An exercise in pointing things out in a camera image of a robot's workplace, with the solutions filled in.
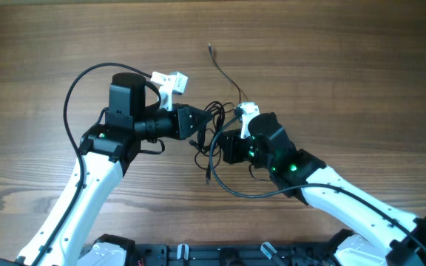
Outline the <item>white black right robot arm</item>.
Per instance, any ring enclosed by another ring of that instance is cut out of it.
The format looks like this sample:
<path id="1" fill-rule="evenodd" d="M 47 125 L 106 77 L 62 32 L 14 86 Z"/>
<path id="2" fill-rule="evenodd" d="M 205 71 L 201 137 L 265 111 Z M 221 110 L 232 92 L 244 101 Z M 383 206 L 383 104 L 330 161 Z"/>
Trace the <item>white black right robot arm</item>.
<path id="1" fill-rule="evenodd" d="M 243 121 L 246 133 L 224 126 L 213 144 L 227 163 L 264 168 L 275 194 L 295 197 L 348 226 L 331 256 L 338 265 L 426 265 L 426 216 L 390 206 L 352 185 L 324 161 L 296 149 L 273 113 Z"/>

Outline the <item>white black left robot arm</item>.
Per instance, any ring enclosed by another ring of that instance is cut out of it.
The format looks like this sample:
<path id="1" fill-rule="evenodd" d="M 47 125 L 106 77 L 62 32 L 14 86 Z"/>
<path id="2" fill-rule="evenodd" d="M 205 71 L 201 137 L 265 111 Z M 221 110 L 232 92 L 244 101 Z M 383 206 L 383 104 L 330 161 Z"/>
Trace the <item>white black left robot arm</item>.
<path id="1" fill-rule="evenodd" d="M 168 137 L 185 140 L 212 116 L 189 105 L 173 103 L 188 78 L 173 72 L 113 75 L 109 105 L 75 147 L 72 176 L 44 224 L 13 261 L 0 265 L 129 265 L 135 242 L 104 235 L 88 253 L 87 236 L 107 197 L 123 179 L 130 163 L 145 151 L 141 144 Z"/>

